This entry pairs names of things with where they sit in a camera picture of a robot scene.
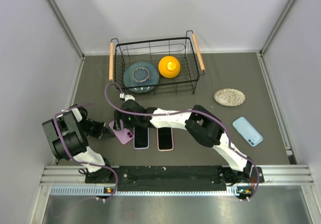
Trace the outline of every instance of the black wire basket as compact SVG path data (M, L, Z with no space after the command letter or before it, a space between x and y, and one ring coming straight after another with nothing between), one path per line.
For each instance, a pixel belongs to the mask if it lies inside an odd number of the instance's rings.
M193 44L188 35L191 35L193 38L202 74L200 74ZM113 41L117 42L114 55L112 54L114 50ZM158 69L159 61L165 56L174 56L179 60L181 71L177 77L165 78L160 76L159 82L154 85L124 85L123 75L130 65L137 61L147 61ZM149 92L154 95L169 92L177 93L181 91L191 91L194 94L197 82L200 79L200 76L204 75L204 71L205 66L202 55L193 31L187 31L185 37L130 43L119 43L118 39L115 38L112 39L110 43L109 81L114 80L119 83L126 93L133 94L133 89L135 88L153 87Z

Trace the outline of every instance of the wooden handle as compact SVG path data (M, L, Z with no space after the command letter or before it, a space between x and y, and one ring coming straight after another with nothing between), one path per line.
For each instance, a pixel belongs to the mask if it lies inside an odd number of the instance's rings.
M114 43L110 43L109 53L109 81L114 80Z
M202 55L201 55L201 52L200 52L199 44L197 43L196 36L195 36L194 33L192 34L192 37L193 37L194 45L195 45L195 48L196 48L196 54L197 54L197 58L199 59L201 70L204 71L205 70L205 65L204 65L203 58L202 58Z

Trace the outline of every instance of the blue phone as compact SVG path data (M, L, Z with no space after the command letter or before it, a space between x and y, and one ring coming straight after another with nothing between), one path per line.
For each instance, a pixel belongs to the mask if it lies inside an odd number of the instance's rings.
M233 127L252 147L257 146L263 141L263 137L244 117L240 117L234 121Z

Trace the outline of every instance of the black phone screen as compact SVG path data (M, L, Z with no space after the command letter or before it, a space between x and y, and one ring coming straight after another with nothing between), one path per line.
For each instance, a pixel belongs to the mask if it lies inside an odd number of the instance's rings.
M171 128L157 129L159 150L171 150L173 148L173 137Z
M142 127L134 128L134 147L136 149L148 147L148 129Z

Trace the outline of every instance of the orange bowl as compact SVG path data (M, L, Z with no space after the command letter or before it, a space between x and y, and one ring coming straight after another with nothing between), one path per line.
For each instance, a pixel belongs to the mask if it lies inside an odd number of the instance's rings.
M181 64L176 57L163 57L158 64L159 73L166 78L176 77L181 71Z

